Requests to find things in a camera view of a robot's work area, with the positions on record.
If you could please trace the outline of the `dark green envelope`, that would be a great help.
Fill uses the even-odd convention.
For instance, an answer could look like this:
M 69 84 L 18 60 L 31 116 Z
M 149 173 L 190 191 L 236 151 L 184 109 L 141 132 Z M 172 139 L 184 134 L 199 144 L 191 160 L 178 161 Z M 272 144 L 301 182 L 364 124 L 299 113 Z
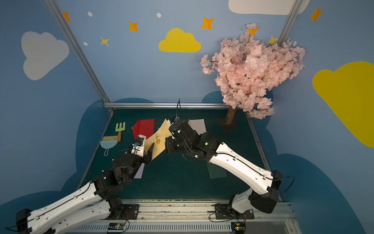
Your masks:
M 227 177 L 227 171 L 224 168 L 217 166 L 215 164 L 212 164 L 210 162 L 207 162 L 206 165 L 207 165 L 207 170 L 208 170 L 210 179 L 218 179 L 218 178 Z

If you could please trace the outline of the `red envelope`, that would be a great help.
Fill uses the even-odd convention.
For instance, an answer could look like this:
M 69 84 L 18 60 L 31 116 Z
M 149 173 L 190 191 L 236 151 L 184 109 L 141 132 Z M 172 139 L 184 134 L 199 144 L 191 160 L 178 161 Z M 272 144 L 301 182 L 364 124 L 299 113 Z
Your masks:
M 138 120 L 131 129 L 134 138 L 143 135 L 148 139 L 154 134 L 154 119 Z

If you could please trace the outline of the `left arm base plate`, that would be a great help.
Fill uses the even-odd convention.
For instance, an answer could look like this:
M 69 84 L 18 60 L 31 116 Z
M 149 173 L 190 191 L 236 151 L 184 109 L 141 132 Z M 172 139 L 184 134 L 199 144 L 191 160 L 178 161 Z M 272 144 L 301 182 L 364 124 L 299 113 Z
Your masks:
M 124 204 L 111 215 L 112 219 L 137 220 L 139 204 Z

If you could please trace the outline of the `tan kraft envelope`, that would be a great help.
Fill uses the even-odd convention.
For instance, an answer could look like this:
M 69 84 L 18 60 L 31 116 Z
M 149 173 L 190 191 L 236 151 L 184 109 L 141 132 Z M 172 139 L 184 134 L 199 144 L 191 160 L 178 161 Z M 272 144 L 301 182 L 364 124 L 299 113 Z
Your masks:
M 166 138 L 172 136 L 169 131 L 171 123 L 165 119 L 160 128 L 145 142 L 145 151 L 151 160 L 160 155 L 166 148 Z

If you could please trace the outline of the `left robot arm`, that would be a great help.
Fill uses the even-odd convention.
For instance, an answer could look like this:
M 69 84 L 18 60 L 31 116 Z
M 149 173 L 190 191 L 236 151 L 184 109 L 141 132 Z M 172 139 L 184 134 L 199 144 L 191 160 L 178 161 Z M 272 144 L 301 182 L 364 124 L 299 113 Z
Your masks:
M 66 197 L 37 210 L 23 209 L 16 214 L 19 234 L 43 234 L 73 212 L 100 200 L 107 201 L 129 185 L 141 164 L 152 160 L 154 144 L 133 146 L 112 160 L 112 166 Z

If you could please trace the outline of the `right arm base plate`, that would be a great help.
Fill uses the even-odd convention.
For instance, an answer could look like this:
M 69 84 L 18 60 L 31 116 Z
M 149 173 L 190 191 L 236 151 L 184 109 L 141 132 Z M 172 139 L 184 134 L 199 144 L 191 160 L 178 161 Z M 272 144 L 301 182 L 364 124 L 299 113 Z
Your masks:
M 238 220 L 244 220 L 244 219 L 254 219 L 254 211 L 252 209 L 247 210 L 245 213 L 241 214 L 234 209 L 232 209 L 227 204 L 221 204 L 217 203 L 214 204 L 214 214 L 215 218 L 217 220 L 226 220 L 226 219 L 238 219 Z

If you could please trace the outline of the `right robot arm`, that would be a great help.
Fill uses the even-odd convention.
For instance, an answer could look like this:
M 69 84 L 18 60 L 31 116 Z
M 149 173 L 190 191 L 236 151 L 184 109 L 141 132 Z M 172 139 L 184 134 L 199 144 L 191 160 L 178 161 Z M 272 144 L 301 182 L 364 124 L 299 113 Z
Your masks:
M 198 134 L 185 121 L 167 121 L 171 136 L 166 138 L 168 153 L 182 152 L 198 160 L 217 165 L 245 182 L 249 189 L 234 195 L 226 208 L 231 215 L 244 214 L 251 208 L 263 213 L 273 212 L 279 196 L 283 175 L 263 169 L 234 152 L 212 134 Z

